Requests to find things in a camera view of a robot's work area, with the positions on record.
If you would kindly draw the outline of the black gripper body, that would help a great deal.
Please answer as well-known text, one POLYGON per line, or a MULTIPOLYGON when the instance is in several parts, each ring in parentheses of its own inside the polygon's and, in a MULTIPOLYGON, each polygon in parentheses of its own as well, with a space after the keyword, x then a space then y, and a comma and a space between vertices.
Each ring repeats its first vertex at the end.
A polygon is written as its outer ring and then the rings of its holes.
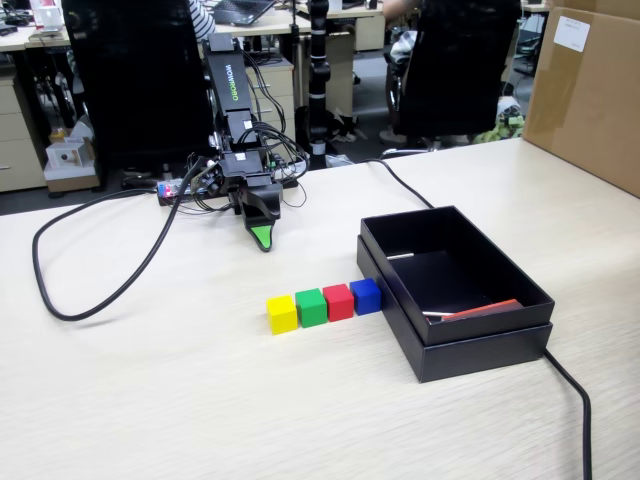
POLYGON ((280 199, 281 185, 266 170, 258 151, 226 153, 219 162, 220 193, 238 192, 243 199, 280 199))

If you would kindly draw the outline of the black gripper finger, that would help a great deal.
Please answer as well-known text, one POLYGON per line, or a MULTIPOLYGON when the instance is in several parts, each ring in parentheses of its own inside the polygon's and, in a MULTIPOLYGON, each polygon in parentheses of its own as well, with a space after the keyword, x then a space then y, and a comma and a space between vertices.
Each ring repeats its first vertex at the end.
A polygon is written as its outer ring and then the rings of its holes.
POLYGON ((246 223, 275 223, 281 218, 283 188, 278 182, 259 186, 242 186, 240 201, 246 223))

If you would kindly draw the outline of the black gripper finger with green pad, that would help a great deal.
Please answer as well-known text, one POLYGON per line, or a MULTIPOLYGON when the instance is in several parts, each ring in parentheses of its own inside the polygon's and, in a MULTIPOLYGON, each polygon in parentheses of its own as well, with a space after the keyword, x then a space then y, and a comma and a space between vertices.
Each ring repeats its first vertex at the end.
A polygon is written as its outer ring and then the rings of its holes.
POLYGON ((264 215, 245 216, 245 229, 262 252, 270 252, 273 246, 273 228, 275 221, 264 215))

